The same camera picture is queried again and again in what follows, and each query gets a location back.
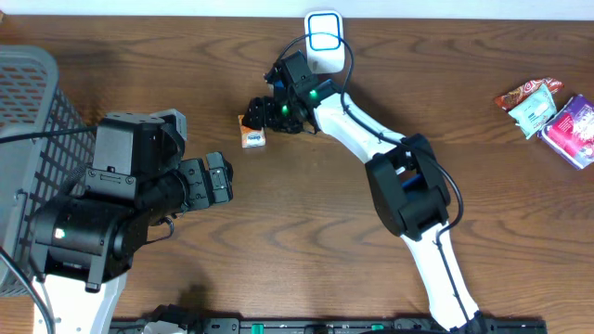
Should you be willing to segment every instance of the black bracket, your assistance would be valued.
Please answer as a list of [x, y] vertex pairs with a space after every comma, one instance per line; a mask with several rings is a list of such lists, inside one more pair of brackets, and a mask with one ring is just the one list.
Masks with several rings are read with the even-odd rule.
[[468, 324], [461, 328], [453, 328], [450, 332], [459, 334], [546, 334], [547, 324], [542, 320], [485, 318], [479, 311], [474, 314], [474, 318]]
[[[435, 159], [431, 145], [422, 135], [405, 138], [402, 143]], [[396, 171], [402, 167], [417, 174], [401, 182]], [[365, 169], [375, 209], [392, 234], [419, 241], [423, 232], [446, 223], [449, 192], [444, 177], [426, 157], [396, 147], [377, 154], [365, 164]]]

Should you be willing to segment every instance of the candy wrapper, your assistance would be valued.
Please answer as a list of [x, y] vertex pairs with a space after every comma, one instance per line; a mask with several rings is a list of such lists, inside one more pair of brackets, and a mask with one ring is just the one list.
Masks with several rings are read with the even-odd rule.
[[539, 131], [547, 121], [557, 112], [553, 96], [543, 84], [518, 107], [508, 114], [516, 120], [526, 139]]
[[243, 115], [238, 116], [239, 130], [241, 131], [241, 147], [242, 148], [255, 148], [266, 145], [266, 136], [264, 134], [264, 128], [262, 130], [253, 130], [247, 126], [241, 124]]
[[574, 96], [538, 134], [577, 169], [594, 161], [594, 105]]
[[537, 91], [542, 84], [545, 84], [552, 94], [559, 92], [564, 87], [562, 82], [553, 78], [531, 80], [504, 96], [496, 97], [495, 103], [505, 111], [510, 111]]

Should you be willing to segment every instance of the wood grain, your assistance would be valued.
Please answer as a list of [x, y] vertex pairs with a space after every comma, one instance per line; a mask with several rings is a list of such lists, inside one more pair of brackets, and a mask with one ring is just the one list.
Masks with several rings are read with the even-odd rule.
[[[302, 32], [299, 19], [11, 16], [0, 26], [0, 43], [56, 58], [60, 87], [88, 122], [176, 108], [187, 157], [222, 150], [234, 165], [231, 203], [188, 214], [172, 240], [137, 253], [117, 316], [167, 303], [246, 317], [428, 313], [415, 264], [346, 148], [272, 133], [265, 148], [240, 148], [237, 115], [267, 93], [262, 73]], [[544, 76], [566, 84], [559, 106], [594, 96], [594, 23], [349, 19], [345, 35], [354, 101], [427, 135], [462, 189], [453, 240], [481, 309], [540, 316], [550, 333], [592, 332], [594, 169], [524, 140], [492, 99]], [[28, 298], [0, 300], [0, 311], [3, 333], [30, 331]]]

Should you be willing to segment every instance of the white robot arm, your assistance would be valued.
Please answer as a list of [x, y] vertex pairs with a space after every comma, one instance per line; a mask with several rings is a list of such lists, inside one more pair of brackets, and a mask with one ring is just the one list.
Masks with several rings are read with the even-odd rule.
[[[369, 117], [353, 103], [348, 94], [345, 94], [344, 98], [345, 103], [349, 106], [349, 110], [358, 120], [365, 122], [367, 126], [372, 127], [376, 132], [382, 133], [384, 136], [395, 141], [400, 141], [404, 138], [402, 134], [386, 129]], [[394, 145], [379, 140], [377, 136], [371, 134], [353, 121], [343, 111], [341, 97], [338, 93], [322, 100], [320, 105], [314, 109], [314, 114], [319, 130], [338, 139], [363, 163], [367, 163], [378, 153], [386, 153], [395, 148]], [[396, 172], [401, 173], [404, 170], [404, 168], [400, 168]], [[452, 284], [446, 272], [445, 263], [434, 243], [437, 232], [444, 227], [441, 224], [434, 225], [422, 233], [420, 241], [413, 240], [405, 235], [401, 236], [401, 238], [406, 242], [419, 268], [420, 276], [427, 289], [432, 317], [444, 328], [460, 328], [467, 323], [467, 319], [455, 297]], [[464, 284], [456, 256], [452, 250], [449, 231], [444, 232], [441, 237], [441, 243], [443, 245], [445, 259], [458, 289], [458, 295], [464, 305], [464, 310], [469, 320], [472, 320], [473, 315], [479, 309]]]
[[[452, 250], [446, 211], [449, 194], [426, 139], [421, 135], [405, 138], [383, 127], [331, 80], [320, 83], [301, 52], [278, 59], [265, 79], [274, 97], [253, 99], [243, 125], [295, 134], [303, 130], [304, 122], [310, 122], [351, 150], [366, 165], [382, 222], [412, 252], [433, 318], [445, 329], [469, 323], [478, 306], [466, 289]], [[417, 171], [417, 177], [401, 183], [398, 175], [404, 170]]]

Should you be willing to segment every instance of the gray basket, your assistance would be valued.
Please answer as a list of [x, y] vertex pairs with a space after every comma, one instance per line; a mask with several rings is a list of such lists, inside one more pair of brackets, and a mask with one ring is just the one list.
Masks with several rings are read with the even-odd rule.
[[[43, 49], [0, 45], [0, 137], [84, 126], [58, 89], [58, 66]], [[68, 172], [93, 157], [90, 133], [0, 145], [0, 246], [32, 277], [31, 216], [58, 192]], [[78, 186], [75, 191], [82, 193]], [[25, 292], [0, 265], [0, 297]]]

